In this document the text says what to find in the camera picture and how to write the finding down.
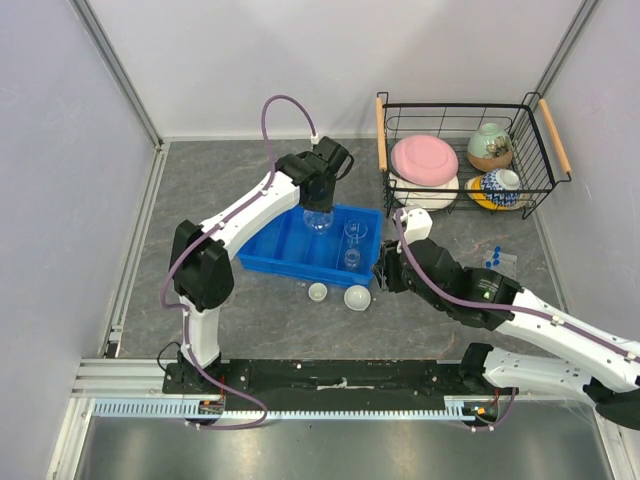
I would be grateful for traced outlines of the small white crucible cup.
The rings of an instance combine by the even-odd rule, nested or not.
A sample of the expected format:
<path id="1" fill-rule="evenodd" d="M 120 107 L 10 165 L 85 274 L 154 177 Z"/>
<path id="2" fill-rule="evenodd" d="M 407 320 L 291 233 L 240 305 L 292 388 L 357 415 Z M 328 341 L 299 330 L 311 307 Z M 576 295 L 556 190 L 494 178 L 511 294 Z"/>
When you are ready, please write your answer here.
<path id="1" fill-rule="evenodd" d="M 309 298 L 316 303 L 323 302 L 328 295 L 328 287 L 320 282 L 311 284 L 308 288 Z"/>

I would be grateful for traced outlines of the blue plastic divided bin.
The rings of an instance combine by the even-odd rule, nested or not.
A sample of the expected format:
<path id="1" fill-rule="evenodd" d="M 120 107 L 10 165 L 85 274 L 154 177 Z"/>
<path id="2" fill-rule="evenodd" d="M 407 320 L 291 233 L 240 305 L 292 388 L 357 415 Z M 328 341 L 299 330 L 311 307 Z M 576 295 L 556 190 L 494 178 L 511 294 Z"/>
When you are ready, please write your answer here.
<path id="1" fill-rule="evenodd" d="M 323 235 L 312 234 L 303 222 L 303 209 L 296 207 L 272 220 L 256 233 L 237 253 L 247 270 L 278 276 L 294 277 L 330 285 L 367 287 L 372 267 L 379 257 L 382 214 L 378 210 L 338 205 L 333 210 L 334 223 Z M 344 266 L 344 225 L 361 219 L 368 224 L 364 242 L 355 248 L 361 253 L 357 272 Z"/>

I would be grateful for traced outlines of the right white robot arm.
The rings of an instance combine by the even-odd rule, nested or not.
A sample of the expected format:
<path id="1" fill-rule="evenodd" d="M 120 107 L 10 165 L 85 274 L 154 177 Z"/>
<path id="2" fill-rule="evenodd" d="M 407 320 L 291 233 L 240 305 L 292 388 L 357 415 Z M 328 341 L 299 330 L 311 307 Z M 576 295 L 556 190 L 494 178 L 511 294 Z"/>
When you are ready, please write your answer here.
<path id="1" fill-rule="evenodd" d="M 410 291 L 467 327 L 515 337 L 549 354 L 519 359 L 473 344 L 457 371 L 465 391 L 492 386 L 563 392 L 617 425 L 638 429 L 638 342 L 593 327 L 498 272 L 463 267 L 430 239 L 383 242 L 374 274 L 390 292 Z"/>

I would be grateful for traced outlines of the small clear glass beaker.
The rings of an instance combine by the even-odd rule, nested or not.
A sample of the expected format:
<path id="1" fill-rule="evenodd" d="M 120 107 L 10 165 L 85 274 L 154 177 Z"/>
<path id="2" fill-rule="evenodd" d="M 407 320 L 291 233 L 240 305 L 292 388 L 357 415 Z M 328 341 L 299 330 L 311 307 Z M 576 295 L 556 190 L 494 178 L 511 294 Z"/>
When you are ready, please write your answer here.
<path id="1" fill-rule="evenodd" d="M 344 266 L 347 271 L 357 272 L 361 265 L 361 253 L 356 248 L 350 248 L 344 255 Z"/>

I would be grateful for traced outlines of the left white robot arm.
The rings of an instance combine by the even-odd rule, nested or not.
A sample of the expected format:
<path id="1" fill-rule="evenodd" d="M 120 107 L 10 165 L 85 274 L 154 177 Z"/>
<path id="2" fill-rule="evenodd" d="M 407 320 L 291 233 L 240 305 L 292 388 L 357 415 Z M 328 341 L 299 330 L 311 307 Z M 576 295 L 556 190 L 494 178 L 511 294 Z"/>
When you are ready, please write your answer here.
<path id="1" fill-rule="evenodd" d="M 181 352 L 189 363 L 185 382 L 208 393 L 219 382 L 218 325 L 221 306 L 234 289 L 231 261 L 270 221 L 298 206 L 333 209 L 336 183 L 354 163 L 337 141 L 324 136 L 309 151 L 287 154 L 239 200 L 199 224 L 183 221 L 175 230 L 161 302 L 183 316 Z"/>

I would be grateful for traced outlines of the clear acrylic tube rack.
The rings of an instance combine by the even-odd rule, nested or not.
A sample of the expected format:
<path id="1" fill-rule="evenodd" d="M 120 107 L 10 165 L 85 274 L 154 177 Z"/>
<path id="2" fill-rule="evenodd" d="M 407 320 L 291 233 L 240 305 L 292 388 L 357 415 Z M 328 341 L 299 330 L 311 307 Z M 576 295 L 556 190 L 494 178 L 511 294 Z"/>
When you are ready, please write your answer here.
<path id="1" fill-rule="evenodd" d="M 483 256 L 482 265 L 485 267 L 485 262 L 488 261 L 493 254 L 494 250 L 487 250 Z M 515 255 L 507 254 L 501 251 L 500 256 L 496 264 L 493 264 L 491 271 L 500 273 L 508 278 L 517 279 L 517 257 Z"/>

